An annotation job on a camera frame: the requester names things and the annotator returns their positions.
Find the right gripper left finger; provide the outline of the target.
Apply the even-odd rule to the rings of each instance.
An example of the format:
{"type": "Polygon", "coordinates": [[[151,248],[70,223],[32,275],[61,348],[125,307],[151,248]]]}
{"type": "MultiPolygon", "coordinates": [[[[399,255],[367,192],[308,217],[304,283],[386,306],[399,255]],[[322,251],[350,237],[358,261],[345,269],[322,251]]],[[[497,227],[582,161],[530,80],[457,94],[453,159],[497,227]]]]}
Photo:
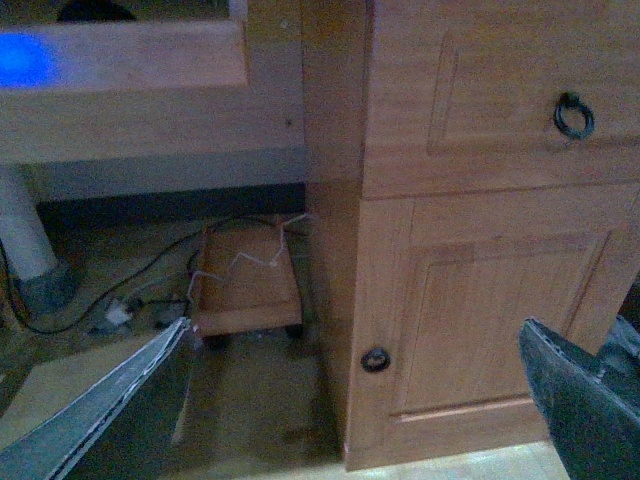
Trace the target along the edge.
{"type": "Polygon", "coordinates": [[[159,478],[191,374],[192,326],[179,318],[4,448],[2,478],[159,478]]]}

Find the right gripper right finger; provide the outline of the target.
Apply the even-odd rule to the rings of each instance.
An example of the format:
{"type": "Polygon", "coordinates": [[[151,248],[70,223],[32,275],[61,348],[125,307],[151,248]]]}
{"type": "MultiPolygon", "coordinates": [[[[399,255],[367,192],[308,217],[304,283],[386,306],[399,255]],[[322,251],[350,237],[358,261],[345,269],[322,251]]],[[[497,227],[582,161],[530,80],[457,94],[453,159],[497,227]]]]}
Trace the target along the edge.
{"type": "Polygon", "coordinates": [[[535,318],[519,332],[531,396],[571,479],[639,477],[639,331],[622,316],[594,355],[535,318]]]}

